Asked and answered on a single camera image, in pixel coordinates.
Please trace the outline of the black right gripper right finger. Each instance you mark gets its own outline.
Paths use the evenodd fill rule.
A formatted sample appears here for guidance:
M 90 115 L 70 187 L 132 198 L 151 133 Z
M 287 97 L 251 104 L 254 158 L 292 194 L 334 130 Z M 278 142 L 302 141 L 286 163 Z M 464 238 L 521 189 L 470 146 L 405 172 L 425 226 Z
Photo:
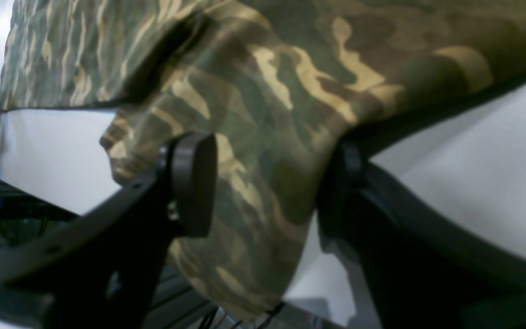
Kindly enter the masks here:
M 318 194 L 386 329 L 526 329 L 526 260 L 451 223 L 341 141 Z

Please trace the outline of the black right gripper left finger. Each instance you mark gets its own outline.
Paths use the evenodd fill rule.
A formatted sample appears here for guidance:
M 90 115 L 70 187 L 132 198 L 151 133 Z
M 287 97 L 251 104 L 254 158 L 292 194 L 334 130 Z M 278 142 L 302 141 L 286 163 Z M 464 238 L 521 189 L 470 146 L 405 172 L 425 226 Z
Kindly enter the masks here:
M 206 237 L 213 133 L 167 142 L 157 164 L 62 229 L 0 252 L 0 329 L 185 329 L 216 306 L 165 264 L 177 237 Z

